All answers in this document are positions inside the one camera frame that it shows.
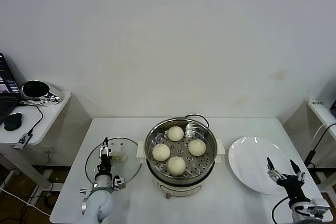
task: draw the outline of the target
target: pot handle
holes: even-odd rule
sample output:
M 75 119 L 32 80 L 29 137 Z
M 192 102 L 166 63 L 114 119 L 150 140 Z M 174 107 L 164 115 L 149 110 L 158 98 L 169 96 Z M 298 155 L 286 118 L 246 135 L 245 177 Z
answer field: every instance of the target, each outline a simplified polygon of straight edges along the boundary
M 145 141 L 138 141 L 138 149 L 136 151 L 137 158 L 140 159 L 140 163 L 146 163 L 146 154 L 145 154 Z
M 224 149 L 224 145 L 221 139 L 216 137 L 216 143 L 217 143 L 217 155 L 215 157 L 215 163 L 221 164 L 222 159 L 220 156 L 225 155 L 225 149 Z
M 190 115 L 186 115 L 185 118 L 188 118 L 190 116 L 198 116 L 199 118 L 202 118 L 206 122 L 207 127 L 209 128 L 210 124 L 209 124 L 208 120 L 204 116 L 199 115 L 199 114 L 190 114 Z

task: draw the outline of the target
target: laptop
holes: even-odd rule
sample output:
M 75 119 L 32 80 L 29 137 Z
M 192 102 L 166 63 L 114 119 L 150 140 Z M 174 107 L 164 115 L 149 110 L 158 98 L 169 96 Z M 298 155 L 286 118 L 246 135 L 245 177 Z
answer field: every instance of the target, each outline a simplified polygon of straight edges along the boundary
M 20 89 L 0 53 L 0 124 L 21 100 Z

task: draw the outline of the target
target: white plate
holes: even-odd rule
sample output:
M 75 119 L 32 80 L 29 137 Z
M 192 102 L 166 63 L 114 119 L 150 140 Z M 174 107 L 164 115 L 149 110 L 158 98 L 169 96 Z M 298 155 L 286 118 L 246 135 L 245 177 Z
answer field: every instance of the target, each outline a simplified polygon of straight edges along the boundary
M 229 150 L 229 163 L 237 178 L 249 188 L 264 194 L 279 194 L 285 191 L 267 174 L 267 158 L 281 173 L 293 174 L 290 159 L 279 146 L 256 136 L 242 137 Z

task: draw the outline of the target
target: computer mouse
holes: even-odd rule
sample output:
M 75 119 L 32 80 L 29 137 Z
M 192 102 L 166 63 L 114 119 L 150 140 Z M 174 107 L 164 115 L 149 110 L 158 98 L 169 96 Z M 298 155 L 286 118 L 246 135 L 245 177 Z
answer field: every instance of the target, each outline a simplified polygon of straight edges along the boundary
M 22 124 L 22 114 L 21 113 L 9 115 L 4 120 L 5 130 L 7 131 L 16 130 L 17 128 L 21 126 L 21 124 Z

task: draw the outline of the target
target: white cable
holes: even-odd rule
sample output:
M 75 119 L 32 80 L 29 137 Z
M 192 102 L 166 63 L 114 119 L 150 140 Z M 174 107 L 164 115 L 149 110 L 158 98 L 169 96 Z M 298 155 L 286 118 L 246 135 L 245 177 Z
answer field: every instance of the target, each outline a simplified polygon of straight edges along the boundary
M 320 129 L 321 129 L 323 126 L 327 125 L 328 123 L 336 123 L 336 121 L 333 120 L 333 121 L 328 121 L 328 122 L 323 123 L 323 124 L 318 128 L 318 130 L 316 131 L 316 133 L 315 133 L 313 139 L 312 139 L 312 140 L 310 141 L 310 143 L 307 145 L 307 148 L 305 149 L 305 151 L 309 148 L 309 146 L 312 144 L 312 142 L 314 142 L 315 137 L 316 137 L 317 134 L 319 133 Z
M 14 194 L 11 194 L 11 193 L 7 192 L 6 190 L 2 189 L 1 187 L 0 187 L 0 189 L 1 189 L 2 191 L 4 191 L 5 193 L 7 193 L 7 194 L 9 194 L 9 195 L 12 195 L 13 197 L 17 198 L 18 200 L 21 200 L 19 197 L 15 196 Z M 25 203 L 25 204 L 27 204 L 27 205 L 29 205 L 29 206 L 31 206 L 31 207 L 34 207 L 35 209 L 39 210 L 42 214 L 45 214 L 45 215 L 47 215 L 47 216 L 50 216 L 49 214 L 43 212 L 42 210 L 38 209 L 37 207 L 35 207 L 35 206 L 33 206 L 33 205 L 31 205 L 31 204 L 25 202 L 24 200 L 21 200 L 21 201 L 22 201 L 23 203 Z

